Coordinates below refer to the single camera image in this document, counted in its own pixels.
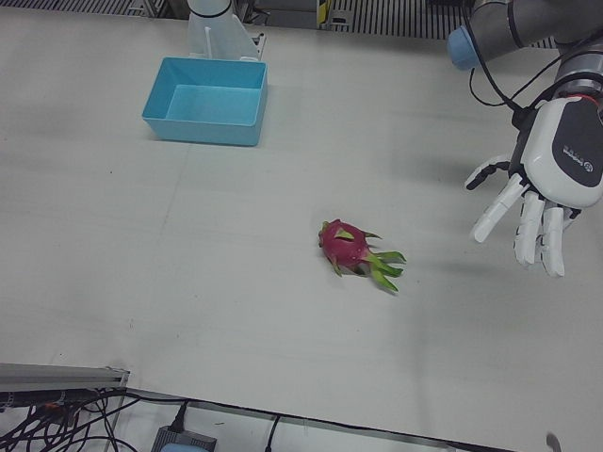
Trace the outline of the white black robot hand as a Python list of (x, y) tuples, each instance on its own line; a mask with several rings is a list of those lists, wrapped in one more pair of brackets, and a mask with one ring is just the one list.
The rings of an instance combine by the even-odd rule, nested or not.
[(585, 208), (602, 198), (602, 120), (593, 97), (575, 94), (543, 103), (520, 127), (514, 150), (477, 167), (472, 190), (497, 170), (509, 180), (471, 230), (481, 243), (508, 210), (521, 202), (513, 249), (524, 267), (541, 262), (554, 278), (564, 274), (562, 236)]

